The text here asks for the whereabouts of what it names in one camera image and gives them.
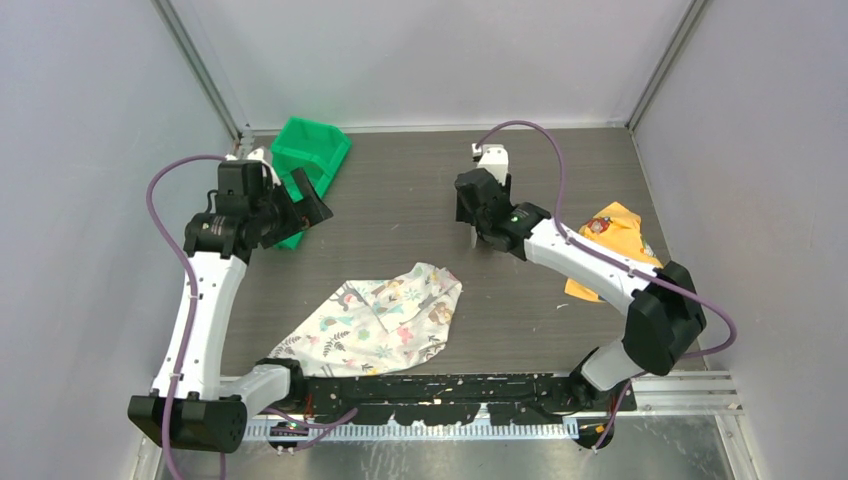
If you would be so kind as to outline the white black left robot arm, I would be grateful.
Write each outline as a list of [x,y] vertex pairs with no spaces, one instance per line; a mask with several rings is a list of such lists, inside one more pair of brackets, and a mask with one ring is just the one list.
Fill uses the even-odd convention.
[[234,381],[221,379],[230,315],[251,254],[332,212],[301,168],[290,174],[300,193],[294,200],[265,162],[218,162],[218,185],[207,194],[206,210],[186,225],[183,244],[165,238],[185,272],[181,303],[160,371],[148,393],[130,398],[127,415],[162,448],[229,454],[254,416],[271,406],[296,413],[307,398],[305,375],[293,358],[264,358]]

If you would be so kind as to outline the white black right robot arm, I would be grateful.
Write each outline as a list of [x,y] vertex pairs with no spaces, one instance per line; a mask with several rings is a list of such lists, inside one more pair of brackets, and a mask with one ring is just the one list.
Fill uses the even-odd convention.
[[589,288],[625,318],[620,339],[592,350],[572,371],[571,397],[596,410],[611,390],[641,372],[668,374],[706,326],[693,300],[688,270],[628,259],[559,225],[528,202],[512,204],[509,189],[486,169],[457,176],[457,219],[493,249],[549,268]]

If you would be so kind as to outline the green plastic divided bin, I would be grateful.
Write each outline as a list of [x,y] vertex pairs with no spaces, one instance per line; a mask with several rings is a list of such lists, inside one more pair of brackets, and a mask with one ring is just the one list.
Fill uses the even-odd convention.
[[303,168],[316,193],[323,198],[352,146],[338,127],[290,117],[270,146],[272,166],[294,202],[303,196],[291,172]]

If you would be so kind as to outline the white patterned cloth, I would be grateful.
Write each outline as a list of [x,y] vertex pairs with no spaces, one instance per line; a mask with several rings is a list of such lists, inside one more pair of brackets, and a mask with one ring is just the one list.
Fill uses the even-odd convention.
[[303,374],[350,378],[400,372],[445,349],[460,280],[417,263],[386,280],[348,280],[270,352],[294,359]]

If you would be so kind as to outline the yellow printed cloth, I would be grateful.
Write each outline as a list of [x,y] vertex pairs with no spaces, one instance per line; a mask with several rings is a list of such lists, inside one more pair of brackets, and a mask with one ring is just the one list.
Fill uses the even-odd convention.
[[661,267],[641,230],[641,217],[619,202],[612,202],[578,230],[587,239],[627,258]]

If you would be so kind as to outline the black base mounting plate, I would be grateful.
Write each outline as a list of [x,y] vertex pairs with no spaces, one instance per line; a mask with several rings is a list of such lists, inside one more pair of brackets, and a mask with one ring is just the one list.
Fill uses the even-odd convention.
[[306,377],[271,407],[322,424],[355,409],[355,425],[386,425],[391,420],[402,426],[468,425],[483,415],[495,426],[554,425],[579,413],[606,416],[616,405],[633,411],[634,400],[618,400],[624,386],[621,382],[598,393],[571,376],[554,373]]

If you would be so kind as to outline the aluminium frame rail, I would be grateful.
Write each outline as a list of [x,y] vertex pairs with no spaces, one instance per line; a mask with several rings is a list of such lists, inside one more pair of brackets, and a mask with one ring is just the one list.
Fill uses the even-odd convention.
[[659,416],[741,415],[742,402],[729,372],[672,371],[632,381],[637,412]]

